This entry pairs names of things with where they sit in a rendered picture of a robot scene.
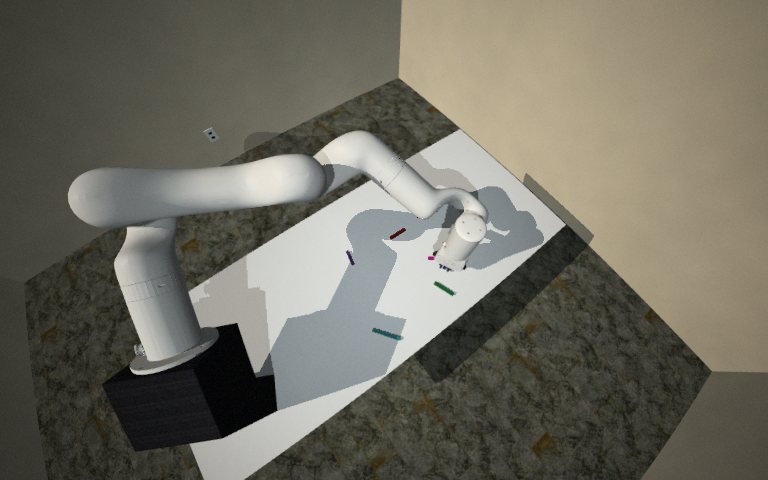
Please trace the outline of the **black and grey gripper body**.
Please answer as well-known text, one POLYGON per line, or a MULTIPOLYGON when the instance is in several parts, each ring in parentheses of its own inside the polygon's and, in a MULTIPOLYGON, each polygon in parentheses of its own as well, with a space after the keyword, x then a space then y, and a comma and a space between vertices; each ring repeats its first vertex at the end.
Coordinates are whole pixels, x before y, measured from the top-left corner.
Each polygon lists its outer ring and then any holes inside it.
POLYGON ((460 261, 460 262, 450 260, 449 257, 444 252, 444 245, 443 244, 440 246, 440 248, 438 249, 438 252, 436 253, 436 256, 435 256, 435 261, 436 262, 438 262, 439 264, 442 264, 442 265, 444 265, 444 266, 446 266, 446 267, 448 267, 448 268, 450 268, 450 269, 452 269, 454 271, 457 271, 457 272, 460 272, 460 271, 463 270, 463 268, 465 267, 468 259, 469 259, 469 257, 466 260, 460 261))

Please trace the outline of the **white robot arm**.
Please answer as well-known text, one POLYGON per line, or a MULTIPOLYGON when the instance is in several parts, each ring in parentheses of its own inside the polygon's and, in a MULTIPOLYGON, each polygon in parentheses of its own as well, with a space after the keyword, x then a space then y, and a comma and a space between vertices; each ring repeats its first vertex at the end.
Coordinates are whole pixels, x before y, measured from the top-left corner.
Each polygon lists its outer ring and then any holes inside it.
POLYGON ((467 259, 486 236, 488 211, 475 196, 432 187, 367 131, 341 135, 313 157, 284 154, 196 169, 108 167, 78 176, 68 192, 72 211, 96 227, 127 227, 114 268, 141 340, 134 345, 132 373, 180 365, 219 338, 218 329, 200 328, 196 317, 175 252, 178 216, 311 203, 359 174, 420 219, 445 204, 456 208, 461 216, 443 243, 451 260, 467 259))

